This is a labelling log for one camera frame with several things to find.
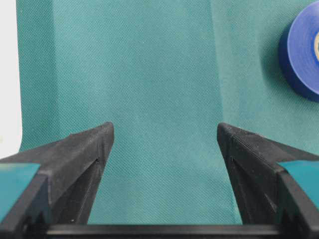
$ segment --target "blue electrical tape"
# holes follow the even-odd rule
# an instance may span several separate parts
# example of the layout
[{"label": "blue electrical tape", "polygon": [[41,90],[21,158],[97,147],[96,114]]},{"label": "blue electrical tape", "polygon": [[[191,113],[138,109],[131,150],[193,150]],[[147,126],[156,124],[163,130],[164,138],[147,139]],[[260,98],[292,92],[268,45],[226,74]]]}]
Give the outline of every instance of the blue electrical tape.
[{"label": "blue electrical tape", "polygon": [[307,6],[286,29],[279,61],[293,90],[319,102],[319,1]]}]

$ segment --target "black metal bar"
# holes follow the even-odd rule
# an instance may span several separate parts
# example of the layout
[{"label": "black metal bar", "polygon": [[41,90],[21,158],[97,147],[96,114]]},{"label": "black metal bar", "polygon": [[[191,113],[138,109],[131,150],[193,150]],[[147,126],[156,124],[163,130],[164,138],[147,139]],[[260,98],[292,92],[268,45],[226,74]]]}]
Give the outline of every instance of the black metal bar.
[{"label": "black metal bar", "polygon": [[25,238],[282,238],[275,225],[50,225],[29,228]]}]

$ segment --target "teal clamp body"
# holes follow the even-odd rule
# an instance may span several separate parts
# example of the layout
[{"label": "teal clamp body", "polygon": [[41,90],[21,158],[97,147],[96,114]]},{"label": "teal clamp body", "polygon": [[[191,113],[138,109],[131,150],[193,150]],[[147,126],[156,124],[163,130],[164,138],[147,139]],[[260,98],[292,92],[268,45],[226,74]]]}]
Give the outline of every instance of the teal clamp body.
[{"label": "teal clamp body", "polygon": [[278,164],[289,172],[319,210],[319,161],[297,160]]},{"label": "teal clamp body", "polygon": [[37,163],[0,162],[0,223],[37,173]]}]

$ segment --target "green fabric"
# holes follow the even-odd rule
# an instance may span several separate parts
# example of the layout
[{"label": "green fabric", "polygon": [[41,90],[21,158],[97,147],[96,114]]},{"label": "green fabric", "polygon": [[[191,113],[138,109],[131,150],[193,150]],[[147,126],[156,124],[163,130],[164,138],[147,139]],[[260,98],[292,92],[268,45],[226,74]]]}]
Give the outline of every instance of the green fabric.
[{"label": "green fabric", "polygon": [[297,160],[278,163],[283,166],[319,209],[319,162]]},{"label": "green fabric", "polygon": [[0,163],[0,223],[27,188],[40,164]]},{"label": "green fabric", "polygon": [[18,0],[21,150],[105,121],[90,223],[241,223],[221,121],[319,153],[277,47],[310,0]]}]

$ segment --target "black clamp jaw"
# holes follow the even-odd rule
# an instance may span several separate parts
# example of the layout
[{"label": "black clamp jaw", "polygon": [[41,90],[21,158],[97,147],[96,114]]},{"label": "black clamp jaw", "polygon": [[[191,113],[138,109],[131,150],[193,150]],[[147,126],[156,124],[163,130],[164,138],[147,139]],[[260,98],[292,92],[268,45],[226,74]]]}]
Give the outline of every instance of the black clamp jaw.
[{"label": "black clamp jaw", "polygon": [[105,123],[2,159],[41,167],[0,223],[0,238],[21,239],[30,225],[86,224],[113,141]]},{"label": "black clamp jaw", "polygon": [[217,141],[243,224],[281,225],[290,237],[319,238],[319,211],[278,162],[319,156],[221,123]]},{"label": "black clamp jaw", "polygon": [[3,159],[41,167],[0,223],[0,238],[319,238],[318,209],[277,164],[319,157],[225,123],[217,141],[243,225],[86,225],[113,141],[106,123]]}]

